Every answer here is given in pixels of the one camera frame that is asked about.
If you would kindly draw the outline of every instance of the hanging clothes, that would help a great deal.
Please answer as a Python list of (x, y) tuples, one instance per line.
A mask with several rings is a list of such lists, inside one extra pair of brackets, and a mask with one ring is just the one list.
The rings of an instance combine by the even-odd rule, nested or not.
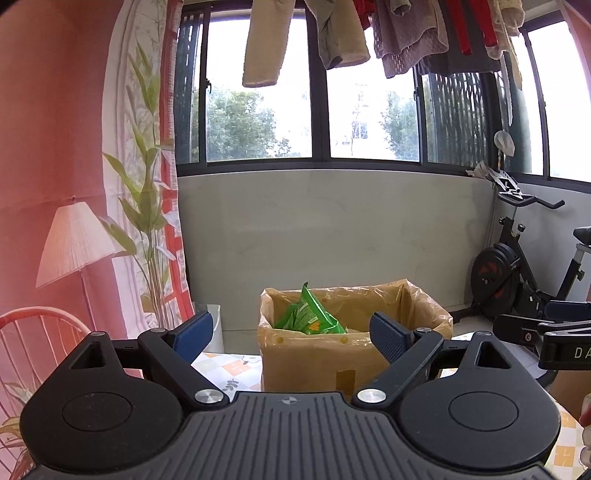
[(525, 11), (521, 0), (499, 0), (499, 8), (507, 34), (510, 37), (519, 37), (519, 29), (523, 27), (525, 21)]
[[(370, 59), (352, 0), (306, 0), (316, 17), (324, 67), (359, 65)], [(285, 57), (295, 0), (254, 0), (246, 41), (242, 85), (275, 85)]]
[(376, 0), (374, 49), (382, 59), (386, 78), (403, 74), (427, 55), (449, 48), (437, 0), (413, 0), (403, 17), (390, 10), (389, 0)]
[[(462, 0), (447, 0), (447, 6), (449, 7), (452, 23), (456, 30), (460, 50), (464, 55), (472, 55), (472, 46), (470, 45), (466, 20), (464, 18)], [(495, 47), (498, 41), (492, 25), (491, 11), (486, 0), (470, 0), (470, 6), (472, 7), (474, 18), (484, 35), (484, 45)]]
[(361, 28), (367, 30), (370, 26), (369, 17), (375, 13), (374, 0), (353, 0)]
[[(441, 2), (441, 12), (446, 25), (452, 25), (452, 16), (447, 2)], [(447, 31), (449, 50), (437, 55), (428, 55), (418, 62), (418, 72), (421, 75), (437, 73), (439, 75), (452, 75), (454, 73), (484, 73), (498, 72), (501, 63), (493, 60), (486, 53), (482, 38), (482, 32), (474, 19), (472, 10), (467, 8), (467, 0), (462, 0), (466, 14), (468, 40), (472, 46), (472, 55), (464, 55), (459, 46), (459, 39), (454, 28)]]
[(399, 17), (408, 12), (410, 7), (410, 0), (390, 0), (390, 11)]
[(488, 0), (488, 5), (491, 9), (492, 24), (499, 43), (496, 47), (487, 47), (486, 52), (488, 53), (488, 56), (494, 60), (500, 60), (504, 51), (509, 53), (515, 85), (521, 90), (521, 72), (519, 70), (519, 63), (517, 62), (515, 49), (513, 48), (513, 44), (507, 33), (505, 21), (503, 20), (501, 8), (499, 7), (499, 0)]

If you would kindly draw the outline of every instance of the lamp shade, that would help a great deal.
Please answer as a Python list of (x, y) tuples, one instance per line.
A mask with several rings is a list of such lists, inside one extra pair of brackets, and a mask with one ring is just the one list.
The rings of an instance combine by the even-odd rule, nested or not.
[(37, 288), (123, 250), (86, 202), (59, 207), (41, 254)]

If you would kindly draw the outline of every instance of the glass pane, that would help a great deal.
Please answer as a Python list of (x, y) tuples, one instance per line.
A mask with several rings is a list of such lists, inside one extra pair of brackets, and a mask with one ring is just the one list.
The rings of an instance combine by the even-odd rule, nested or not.
[(176, 163), (199, 161), (197, 86), (203, 37), (203, 14), (183, 15), (178, 29), (174, 72), (174, 144)]
[(429, 162), (475, 167), (488, 159), (486, 115), (477, 73), (423, 76)]
[[(522, 90), (517, 89), (511, 78), (513, 124), (509, 127), (509, 133), (515, 143), (515, 156), (506, 158), (505, 169), (509, 172), (542, 175), (544, 173), (542, 123), (534, 71), (523, 37), (512, 37), (512, 40), (519, 62)], [(510, 62), (507, 62), (507, 66), (508, 68), (511, 66)]]
[[(365, 31), (367, 45), (374, 31)], [(382, 60), (326, 72), (330, 153), (336, 158), (418, 161), (413, 71), (387, 79)]]
[(591, 101), (581, 59), (566, 22), (530, 33), (548, 117), (550, 174), (591, 181)]
[(308, 36), (302, 11), (291, 20), (276, 85), (242, 87), (250, 20), (212, 14), (207, 43), (207, 161), (311, 157)]

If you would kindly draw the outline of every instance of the silver bolt head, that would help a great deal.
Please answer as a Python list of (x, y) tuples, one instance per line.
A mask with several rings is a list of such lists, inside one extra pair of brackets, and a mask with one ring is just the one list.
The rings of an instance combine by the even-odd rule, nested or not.
[(195, 393), (195, 400), (199, 403), (218, 403), (223, 400), (223, 393), (213, 388), (206, 388)]
[(366, 388), (357, 393), (357, 398), (364, 403), (380, 403), (386, 400), (386, 394), (377, 388)]

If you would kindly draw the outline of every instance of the plastic bag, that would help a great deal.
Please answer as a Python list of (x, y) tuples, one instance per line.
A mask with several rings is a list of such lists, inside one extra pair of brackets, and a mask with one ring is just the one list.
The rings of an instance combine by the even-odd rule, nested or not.
[(306, 335), (346, 333), (339, 321), (308, 290), (308, 282), (301, 289), (300, 301), (287, 307), (285, 315), (275, 324), (275, 328), (303, 332)]

